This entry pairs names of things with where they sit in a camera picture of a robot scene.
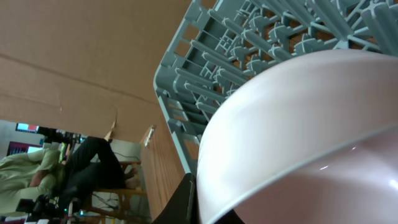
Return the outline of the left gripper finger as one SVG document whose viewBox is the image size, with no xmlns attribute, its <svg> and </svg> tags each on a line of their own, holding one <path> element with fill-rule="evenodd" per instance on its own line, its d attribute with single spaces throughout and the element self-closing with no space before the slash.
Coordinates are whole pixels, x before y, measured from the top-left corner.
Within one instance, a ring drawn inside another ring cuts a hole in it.
<svg viewBox="0 0 398 224">
<path fill-rule="evenodd" d="M 245 199 L 245 186 L 228 172 L 187 173 L 153 223 L 242 223 L 234 207 Z"/>
</svg>

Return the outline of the pink shallow bowl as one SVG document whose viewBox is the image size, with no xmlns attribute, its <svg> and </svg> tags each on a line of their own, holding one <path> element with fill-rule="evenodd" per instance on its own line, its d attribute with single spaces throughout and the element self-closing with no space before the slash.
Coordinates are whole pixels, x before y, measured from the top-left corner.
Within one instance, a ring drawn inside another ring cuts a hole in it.
<svg viewBox="0 0 398 224">
<path fill-rule="evenodd" d="M 327 50 L 238 88 L 200 141 L 202 223 L 397 222 L 397 58 Z"/>
</svg>

